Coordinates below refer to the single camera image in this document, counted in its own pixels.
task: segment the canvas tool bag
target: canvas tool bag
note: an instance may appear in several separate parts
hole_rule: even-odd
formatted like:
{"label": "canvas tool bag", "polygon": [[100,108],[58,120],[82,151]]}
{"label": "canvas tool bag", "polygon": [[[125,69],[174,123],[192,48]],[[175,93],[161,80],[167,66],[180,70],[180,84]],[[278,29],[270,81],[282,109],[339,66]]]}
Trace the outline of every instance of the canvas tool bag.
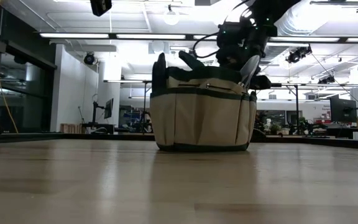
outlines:
{"label": "canvas tool bag", "polygon": [[238,72],[203,67],[167,68],[153,87],[150,112],[163,151],[245,151],[254,128],[256,96],[238,85]]}

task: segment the monitor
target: monitor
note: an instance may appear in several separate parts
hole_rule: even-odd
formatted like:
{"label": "monitor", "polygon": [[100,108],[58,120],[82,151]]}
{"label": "monitor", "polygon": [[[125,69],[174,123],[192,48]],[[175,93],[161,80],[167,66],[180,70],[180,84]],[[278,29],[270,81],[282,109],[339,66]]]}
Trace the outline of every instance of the monitor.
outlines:
{"label": "monitor", "polygon": [[331,121],[336,122],[357,122],[357,106],[354,100],[342,100],[330,98]]}
{"label": "monitor", "polygon": [[106,102],[106,106],[104,107],[104,118],[108,119],[112,116],[112,104],[114,103],[114,99],[111,99]]}

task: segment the wooden surface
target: wooden surface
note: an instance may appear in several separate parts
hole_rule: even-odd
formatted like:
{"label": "wooden surface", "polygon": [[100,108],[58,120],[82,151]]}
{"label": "wooden surface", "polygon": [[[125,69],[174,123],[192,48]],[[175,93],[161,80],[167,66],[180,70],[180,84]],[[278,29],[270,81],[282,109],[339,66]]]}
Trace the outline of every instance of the wooden surface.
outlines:
{"label": "wooden surface", "polygon": [[358,150],[251,144],[165,154],[154,142],[0,144],[0,224],[357,223]]}

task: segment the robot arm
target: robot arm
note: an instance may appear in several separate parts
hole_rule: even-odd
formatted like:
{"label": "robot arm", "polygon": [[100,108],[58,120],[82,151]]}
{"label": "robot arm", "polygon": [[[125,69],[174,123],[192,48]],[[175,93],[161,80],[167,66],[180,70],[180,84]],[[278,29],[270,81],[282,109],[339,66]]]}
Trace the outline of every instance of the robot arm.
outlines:
{"label": "robot arm", "polygon": [[[249,1],[245,0],[235,8]],[[277,36],[274,23],[298,2],[300,0],[255,0],[246,9],[252,12],[249,17],[219,25],[216,58],[220,66],[239,71],[253,56],[265,57],[264,49],[269,37]]]}

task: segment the white column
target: white column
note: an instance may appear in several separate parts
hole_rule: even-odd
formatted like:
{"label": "white column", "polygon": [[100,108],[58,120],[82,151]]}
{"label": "white column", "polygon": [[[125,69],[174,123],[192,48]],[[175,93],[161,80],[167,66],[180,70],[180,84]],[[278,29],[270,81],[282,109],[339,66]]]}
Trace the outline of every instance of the white column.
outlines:
{"label": "white column", "polygon": [[[39,92],[41,88],[41,68],[26,64],[25,80],[26,89],[31,92]],[[24,100],[23,128],[39,128],[41,125],[42,100],[33,96],[26,96]]]}
{"label": "white column", "polygon": [[50,131],[59,131],[58,124],[58,106],[59,106],[59,92],[60,92],[60,79],[62,72],[62,57],[64,46],[62,44],[56,45],[55,65],[58,67],[55,70],[53,77],[53,95],[52,95],[52,112],[50,118]]}
{"label": "white column", "polygon": [[[106,102],[114,98],[112,106],[112,116],[108,119],[109,124],[118,126],[119,119],[119,97],[120,97],[120,83],[106,83],[104,80],[120,80],[121,79],[121,64],[116,55],[112,55],[105,62],[99,64],[99,86],[98,86],[98,104],[105,106]],[[101,117],[103,110],[98,110],[96,122],[107,123],[104,116]]]}

